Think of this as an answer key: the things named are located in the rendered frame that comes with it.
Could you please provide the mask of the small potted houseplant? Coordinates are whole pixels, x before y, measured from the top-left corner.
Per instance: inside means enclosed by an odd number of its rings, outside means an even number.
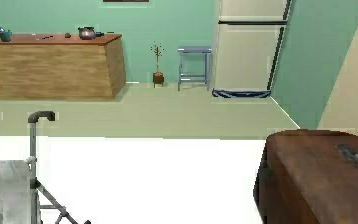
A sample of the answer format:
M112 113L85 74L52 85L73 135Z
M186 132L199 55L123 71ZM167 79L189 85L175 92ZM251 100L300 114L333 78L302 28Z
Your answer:
M156 58L156 71L153 73L153 87L156 87L156 85L164 85L164 75L159 69L159 58L162 57L164 48L161 46L160 43L154 43L151 47L151 51L154 53Z

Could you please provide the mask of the blue grey stool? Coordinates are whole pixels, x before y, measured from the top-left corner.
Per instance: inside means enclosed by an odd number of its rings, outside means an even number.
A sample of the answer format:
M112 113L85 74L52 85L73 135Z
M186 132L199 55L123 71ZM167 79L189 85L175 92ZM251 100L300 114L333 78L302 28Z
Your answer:
M209 90L210 63L212 48L210 46L179 46L179 66L178 66L178 84L177 89L181 89L183 82L203 82L206 90ZM183 71L183 59L186 54L202 54L204 56L204 73L191 74Z

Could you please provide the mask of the white fridge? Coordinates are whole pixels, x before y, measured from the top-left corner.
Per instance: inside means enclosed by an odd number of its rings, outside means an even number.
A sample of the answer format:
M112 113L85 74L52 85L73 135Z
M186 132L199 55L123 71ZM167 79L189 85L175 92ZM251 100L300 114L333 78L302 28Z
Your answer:
M218 0L212 95L266 98L286 0Z

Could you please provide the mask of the silver kettle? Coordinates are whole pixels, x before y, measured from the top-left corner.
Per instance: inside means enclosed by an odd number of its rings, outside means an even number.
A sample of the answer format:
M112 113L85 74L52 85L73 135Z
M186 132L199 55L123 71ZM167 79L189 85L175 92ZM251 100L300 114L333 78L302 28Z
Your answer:
M102 32L96 32L93 27L79 27L78 34L79 38L82 40L93 40L103 36Z

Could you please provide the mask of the wooden kitchen counter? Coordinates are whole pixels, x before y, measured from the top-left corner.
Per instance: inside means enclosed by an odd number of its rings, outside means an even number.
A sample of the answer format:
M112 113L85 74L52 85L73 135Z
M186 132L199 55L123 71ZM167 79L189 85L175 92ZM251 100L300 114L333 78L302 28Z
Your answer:
M15 34L10 42L0 40L0 100L107 100L125 83L120 34L94 40Z

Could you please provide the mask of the dark brown wooden table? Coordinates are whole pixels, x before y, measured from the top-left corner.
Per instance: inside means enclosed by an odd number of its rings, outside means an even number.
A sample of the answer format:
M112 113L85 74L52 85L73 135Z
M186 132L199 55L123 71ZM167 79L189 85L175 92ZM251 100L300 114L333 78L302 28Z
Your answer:
M263 224L358 224L358 136L308 129L269 135L253 197Z

